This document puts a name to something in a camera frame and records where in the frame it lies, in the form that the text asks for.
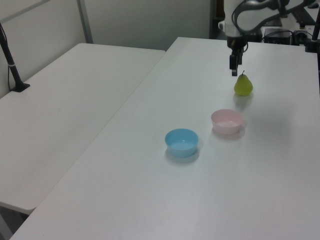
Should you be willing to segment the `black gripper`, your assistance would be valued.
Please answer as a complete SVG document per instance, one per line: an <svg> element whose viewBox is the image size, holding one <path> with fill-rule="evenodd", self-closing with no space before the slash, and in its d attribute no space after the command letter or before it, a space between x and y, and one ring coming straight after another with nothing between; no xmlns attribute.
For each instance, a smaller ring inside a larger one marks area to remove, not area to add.
<svg viewBox="0 0 320 240"><path fill-rule="evenodd" d="M238 75L238 65L242 64L243 53L248 49L248 41L244 36L226 37L227 47L231 49L229 56L229 69L232 76Z"/></svg>

